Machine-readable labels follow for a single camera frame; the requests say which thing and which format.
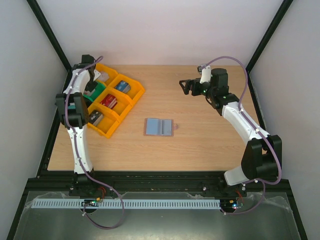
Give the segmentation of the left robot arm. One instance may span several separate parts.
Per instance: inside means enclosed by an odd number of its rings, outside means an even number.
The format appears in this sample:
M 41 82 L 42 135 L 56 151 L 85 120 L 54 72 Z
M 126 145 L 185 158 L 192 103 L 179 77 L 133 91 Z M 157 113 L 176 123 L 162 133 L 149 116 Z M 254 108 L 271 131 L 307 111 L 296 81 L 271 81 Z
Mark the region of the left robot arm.
M 84 92 L 87 84 L 95 79 L 95 67 L 95 58 L 84 54 L 81 62 L 72 67 L 71 80 L 66 89 L 55 97 L 59 120 L 70 137 L 74 160 L 73 172 L 77 176 L 88 177 L 93 171 L 86 138 L 89 111 Z

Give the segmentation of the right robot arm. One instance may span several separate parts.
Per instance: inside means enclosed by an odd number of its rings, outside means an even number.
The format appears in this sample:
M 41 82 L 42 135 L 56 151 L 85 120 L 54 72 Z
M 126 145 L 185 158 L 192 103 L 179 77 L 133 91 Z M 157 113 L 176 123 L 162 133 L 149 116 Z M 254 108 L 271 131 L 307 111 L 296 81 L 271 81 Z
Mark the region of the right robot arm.
M 233 193 L 238 184 L 270 184 L 266 178 L 276 177 L 272 182 L 275 185 L 282 177 L 282 140 L 261 128 L 244 110 L 238 97 L 229 92 L 228 79 L 226 69 L 205 67 L 200 78 L 179 81 L 185 95 L 205 96 L 246 145 L 240 166 L 226 171 L 224 180 L 218 183 L 218 191 L 224 196 Z

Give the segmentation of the pink leather card holder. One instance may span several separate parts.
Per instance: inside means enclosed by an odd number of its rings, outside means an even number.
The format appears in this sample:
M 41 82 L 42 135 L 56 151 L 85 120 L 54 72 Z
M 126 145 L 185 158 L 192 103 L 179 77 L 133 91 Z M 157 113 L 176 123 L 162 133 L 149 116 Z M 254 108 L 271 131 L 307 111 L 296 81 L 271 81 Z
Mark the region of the pink leather card holder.
M 145 136 L 173 137 L 179 125 L 173 119 L 146 118 L 143 134 Z

